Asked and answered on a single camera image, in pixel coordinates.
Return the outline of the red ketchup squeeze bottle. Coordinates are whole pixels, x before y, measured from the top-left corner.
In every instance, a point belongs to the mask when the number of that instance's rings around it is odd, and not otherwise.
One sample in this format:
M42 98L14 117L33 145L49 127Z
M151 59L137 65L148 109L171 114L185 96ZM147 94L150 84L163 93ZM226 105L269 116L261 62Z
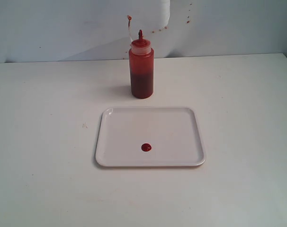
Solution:
M138 99L149 98L154 89L154 49L141 29L131 40L128 54L131 94Z

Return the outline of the red ketchup blob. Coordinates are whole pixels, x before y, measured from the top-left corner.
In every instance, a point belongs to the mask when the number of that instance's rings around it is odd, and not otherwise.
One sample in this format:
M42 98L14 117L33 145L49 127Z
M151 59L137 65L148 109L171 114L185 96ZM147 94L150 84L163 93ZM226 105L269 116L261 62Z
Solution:
M144 143L144 144L141 146L141 150L142 150L143 152L149 152L149 151L151 151L151 149L152 149L152 146L151 146L151 144L149 144L149 143Z

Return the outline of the white rectangular plastic tray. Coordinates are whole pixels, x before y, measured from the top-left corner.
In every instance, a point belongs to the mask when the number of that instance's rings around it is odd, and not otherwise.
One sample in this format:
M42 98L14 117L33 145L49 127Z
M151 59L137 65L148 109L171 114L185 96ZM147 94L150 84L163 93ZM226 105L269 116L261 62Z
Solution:
M151 151L141 150L144 143ZM111 107L101 117L95 160L103 167L195 167L206 153L188 107Z

